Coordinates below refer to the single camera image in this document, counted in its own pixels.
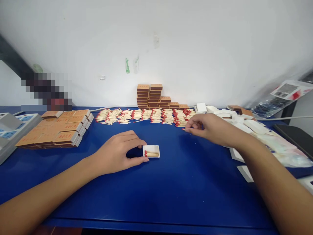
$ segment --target black phone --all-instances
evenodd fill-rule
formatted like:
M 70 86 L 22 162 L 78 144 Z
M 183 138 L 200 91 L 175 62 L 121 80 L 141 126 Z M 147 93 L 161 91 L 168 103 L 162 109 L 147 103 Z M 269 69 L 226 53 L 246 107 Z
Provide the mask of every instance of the black phone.
M 313 137 L 299 127 L 275 124 L 278 133 L 313 160 Z

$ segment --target blue tabletop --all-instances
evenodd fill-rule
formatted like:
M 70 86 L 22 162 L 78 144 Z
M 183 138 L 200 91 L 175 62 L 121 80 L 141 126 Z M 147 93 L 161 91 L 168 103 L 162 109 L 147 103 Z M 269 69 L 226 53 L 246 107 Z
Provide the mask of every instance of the blue tabletop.
M 94 109 L 76 107 L 76 109 Z M 13 107 L 0 111 L 17 112 Z M 272 126 L 277 121 L 266 122 Z M 184 233 L 277 234 L 255 185 L 247 183 L 228 148 L 174 125 L 92 122 L 78 148 L 17 149 L 0 165 L 0 204 L 93 154 L 112 135 L 134 130 L 161 157 L 91 181 L 44 222 L 48 225 Z M 128 157 L 142 156 L 133 149 Z M 310 168 L 289 168 L 296 177 Z

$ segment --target forearm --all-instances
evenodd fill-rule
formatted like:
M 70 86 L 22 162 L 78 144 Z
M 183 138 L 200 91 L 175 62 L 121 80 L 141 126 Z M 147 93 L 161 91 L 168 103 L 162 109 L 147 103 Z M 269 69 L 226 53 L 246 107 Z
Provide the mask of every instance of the forearm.
M 254 137 L 245 134 L 236 149 L 242 155 L 253 180 L 281 234 L 309 234 L 313 231 L 313 196 Z
M 29 234 L 79 188 L 97 177 L 85 158 L 0 206 L 0 234 Z

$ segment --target white wall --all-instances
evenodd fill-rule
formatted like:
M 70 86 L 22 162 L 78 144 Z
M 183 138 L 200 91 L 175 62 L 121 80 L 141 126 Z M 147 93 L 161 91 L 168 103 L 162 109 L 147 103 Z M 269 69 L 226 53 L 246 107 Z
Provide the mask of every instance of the white wall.
M 313 116 L 312 91 L 297 101 L 293 116 Z M 291 119 L 289 125 L 299 127 L 313 137 L 313 118 Z
M 312 67 L 312 9 L 312 0 L 2 0 L 0 33 L 30 65 L 66 73 L 76 105 L 135 105 L 137 84 L 162 83 L 173 101 L 225 107 Z M 137 55 L 140 72 L 126 74 Z
M 21 106 L 38 104 L 34 94 L 26 92 L 20 77 L 0 60 L 0 106 Z

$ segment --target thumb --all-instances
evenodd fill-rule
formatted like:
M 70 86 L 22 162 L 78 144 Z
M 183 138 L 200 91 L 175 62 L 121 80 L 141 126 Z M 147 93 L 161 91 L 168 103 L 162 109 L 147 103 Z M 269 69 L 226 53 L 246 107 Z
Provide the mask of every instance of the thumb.
M 191 133 L 193 135 L 197 135 L 197 136 L 205 138 L 204 130 L 199 130 L 199 129 L 194 129 L 194 128 L 186 128 L 185 132 L 188 132 L 188 133 Z
M 148 161 L 149 161 L 149 158 L 147 157 L 128 158 L 127 167 L 130 168 L 130 167 L 137 166 L 143 162 L 148 162 Z

